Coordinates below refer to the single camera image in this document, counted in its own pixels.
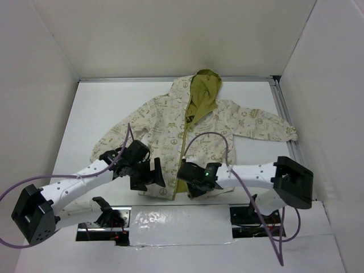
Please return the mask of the cream printed hooded jacket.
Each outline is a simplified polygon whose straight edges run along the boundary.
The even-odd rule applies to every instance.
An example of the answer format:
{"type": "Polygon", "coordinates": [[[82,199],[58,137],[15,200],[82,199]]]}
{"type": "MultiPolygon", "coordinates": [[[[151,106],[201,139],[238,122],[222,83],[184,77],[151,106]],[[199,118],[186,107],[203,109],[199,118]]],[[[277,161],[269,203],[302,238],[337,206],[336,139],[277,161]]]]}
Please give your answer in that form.
{"type": "Polygon", "coordinates": [[[131,129],[135,139],[147,138],[151,156],[161,160],[166,184],[149,185],[143,195],[173,200],[188,190],[177,178],[184,155],[201,166],[234,164],[235,136],[276,142],[298,139],[296,129],[278,115],[218,98],[221,85],[220,76],[209,69],[177,78],[168,93],[147,101],[114,125],[94,146],[91,160],[130,144],[126,131],[131,129]]]}

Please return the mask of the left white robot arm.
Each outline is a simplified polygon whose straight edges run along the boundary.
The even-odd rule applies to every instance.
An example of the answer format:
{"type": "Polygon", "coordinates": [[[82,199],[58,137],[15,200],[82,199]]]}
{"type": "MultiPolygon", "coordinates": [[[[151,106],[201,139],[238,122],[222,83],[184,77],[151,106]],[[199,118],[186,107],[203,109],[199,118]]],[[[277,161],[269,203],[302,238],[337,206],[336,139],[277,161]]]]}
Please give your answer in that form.
{"type": "Polygon", "coordinates": [[[104,152],[91,165],[60,181],[37,188],[26,186],[11,218],[31,246],[44,242],[58,230],[93,222],[102,228],[125,227],[125,218],[102,197],[76,203],[76,199],[116,178],[128,176],[132,191],[146,191],[156,184],[165,188],[159,158],[150,160],[150,150],[139,140],[128,147],[104,152]]]}

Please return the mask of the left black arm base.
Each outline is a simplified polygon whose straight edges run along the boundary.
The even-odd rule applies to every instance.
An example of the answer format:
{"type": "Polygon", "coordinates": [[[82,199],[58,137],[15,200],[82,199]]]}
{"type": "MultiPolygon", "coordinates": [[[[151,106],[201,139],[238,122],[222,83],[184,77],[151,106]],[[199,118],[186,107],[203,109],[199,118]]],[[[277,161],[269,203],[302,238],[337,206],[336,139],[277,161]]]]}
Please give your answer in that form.
{"type": "Polygon", "coordinates": [[[101,209],[101,214],[94,221],[78,225],[76,242],[111,241],[116,246],[130,246],[131,207],[111,206],[102,197],[92,200],[101,209]]]}

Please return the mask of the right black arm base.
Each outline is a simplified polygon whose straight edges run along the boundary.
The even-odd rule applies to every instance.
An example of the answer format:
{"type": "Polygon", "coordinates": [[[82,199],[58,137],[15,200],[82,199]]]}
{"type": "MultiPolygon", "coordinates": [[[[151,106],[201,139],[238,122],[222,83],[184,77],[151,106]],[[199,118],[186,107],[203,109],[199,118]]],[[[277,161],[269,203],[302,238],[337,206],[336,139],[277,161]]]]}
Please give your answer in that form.
{"type": "MultiPolygon", "coordinates": [[[[278,237],[281,224],[279,211],[275,210],[269,216],[263,216],[263,219],[272,236],[278,237]]],[[[251,204],[230,206],[230,222],[233,238],[267,237],[263,224],[251,204]]]]}

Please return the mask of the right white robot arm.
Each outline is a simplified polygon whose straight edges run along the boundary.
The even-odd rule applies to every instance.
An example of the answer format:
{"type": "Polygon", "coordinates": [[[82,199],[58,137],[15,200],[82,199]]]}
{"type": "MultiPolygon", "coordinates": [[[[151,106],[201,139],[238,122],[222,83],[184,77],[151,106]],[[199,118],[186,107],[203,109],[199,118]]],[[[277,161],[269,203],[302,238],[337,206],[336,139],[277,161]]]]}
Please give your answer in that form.
{"type": "Polygon", "coordinates": [[[192,198],[243,186],[265,189],[248,209],[249,219],[255,223],[285,206],[301,210],[312,207],[313,172],[286,156],[267,164],[208,163],[204,168],[184,159],[177,178],[186,182],[192,198]]]}

